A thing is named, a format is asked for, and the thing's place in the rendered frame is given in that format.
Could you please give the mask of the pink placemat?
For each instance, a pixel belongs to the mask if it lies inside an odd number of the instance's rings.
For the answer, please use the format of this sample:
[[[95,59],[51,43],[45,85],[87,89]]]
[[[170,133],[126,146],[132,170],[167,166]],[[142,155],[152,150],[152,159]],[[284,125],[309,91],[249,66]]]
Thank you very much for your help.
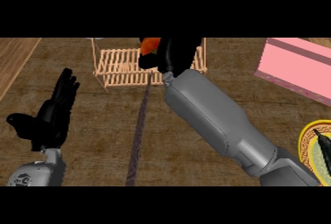
[[[331,107],[331,48],[300,38],[268,38],[253,75]]]

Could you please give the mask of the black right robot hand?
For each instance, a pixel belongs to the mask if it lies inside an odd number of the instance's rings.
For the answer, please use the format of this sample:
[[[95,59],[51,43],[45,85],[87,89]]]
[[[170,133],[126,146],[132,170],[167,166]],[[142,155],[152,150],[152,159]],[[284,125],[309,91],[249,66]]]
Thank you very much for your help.
[[[166,74],[173,73],[178,77],[191,68],[197,47],[201,45],[201,37],[163,37],[155,53],[142,55],[139,53],[139,67],[142,69],[158,68]]]

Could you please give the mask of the red tomato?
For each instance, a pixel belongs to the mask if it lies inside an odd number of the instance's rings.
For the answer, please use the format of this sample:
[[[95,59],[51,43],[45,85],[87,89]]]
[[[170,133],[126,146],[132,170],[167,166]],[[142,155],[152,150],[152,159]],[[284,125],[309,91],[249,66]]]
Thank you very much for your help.
[[[161,39],[160,38],[144,38],[141,40],[141,54],[148,55],[158,51]]]

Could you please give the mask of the black utensil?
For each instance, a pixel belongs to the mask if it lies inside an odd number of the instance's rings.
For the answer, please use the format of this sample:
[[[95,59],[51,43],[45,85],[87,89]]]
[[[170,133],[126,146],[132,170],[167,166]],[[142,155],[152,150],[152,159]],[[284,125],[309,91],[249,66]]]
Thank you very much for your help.
[[[325,168],[328,175],[331,176],[331,139],[317,129],[314,129],[314,132],[318,136],[318,144],[324,155]]]

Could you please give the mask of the yellow patterned plate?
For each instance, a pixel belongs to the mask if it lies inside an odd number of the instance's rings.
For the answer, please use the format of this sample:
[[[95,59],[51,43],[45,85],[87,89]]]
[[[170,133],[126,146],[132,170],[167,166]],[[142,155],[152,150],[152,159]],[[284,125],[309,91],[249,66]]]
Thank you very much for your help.
[[[331,120],[317,120],[305,126],[297,141],[299,158],[314,172],[321,186],[331,186],[331,174],[328,173],[315,130],[331,139]]]

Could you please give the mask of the pale wooden tiered shelf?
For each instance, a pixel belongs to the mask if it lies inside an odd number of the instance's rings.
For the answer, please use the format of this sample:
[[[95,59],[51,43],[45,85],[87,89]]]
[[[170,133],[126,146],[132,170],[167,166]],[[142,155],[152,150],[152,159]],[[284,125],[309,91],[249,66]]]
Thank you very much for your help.
[[[96,38],[90,39],[95,67],[93,75],[102,87],[160,85],[166,73],[161,73],[157,67],[151,69],[142,69],[139,67],[141,42],[139,48],[99,49],[96,40]],[[201,45],[197,47],[189,69],[206,74],[206,60],[206,38],[201,38]]]

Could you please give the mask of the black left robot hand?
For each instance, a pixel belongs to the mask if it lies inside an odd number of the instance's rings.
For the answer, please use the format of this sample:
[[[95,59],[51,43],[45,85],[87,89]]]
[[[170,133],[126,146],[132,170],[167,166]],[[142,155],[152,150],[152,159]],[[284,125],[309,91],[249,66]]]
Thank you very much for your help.
[[[52,97],[45,101],[36,116],[14,113],[6,122],[17,135],[31,141],[31,151],[61,148],[68,137],[71,109],[80,83],[73,70],[65,68],[59,75]]]

